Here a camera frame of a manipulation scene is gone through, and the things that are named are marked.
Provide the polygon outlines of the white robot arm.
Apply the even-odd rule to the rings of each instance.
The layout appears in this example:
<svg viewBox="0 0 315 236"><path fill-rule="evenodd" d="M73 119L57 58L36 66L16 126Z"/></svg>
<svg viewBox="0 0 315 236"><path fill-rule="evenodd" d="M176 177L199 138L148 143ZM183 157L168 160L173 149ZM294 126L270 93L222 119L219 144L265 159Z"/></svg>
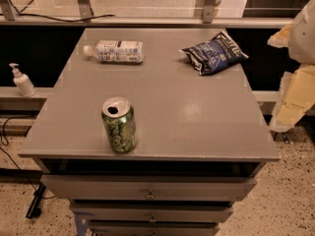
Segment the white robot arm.
<svg viewBox="0 0 315 236"><path fill-rule="evenodd" d="M315 0L309 0L293 20L288 53L299 63L315 64Z"/></svg>

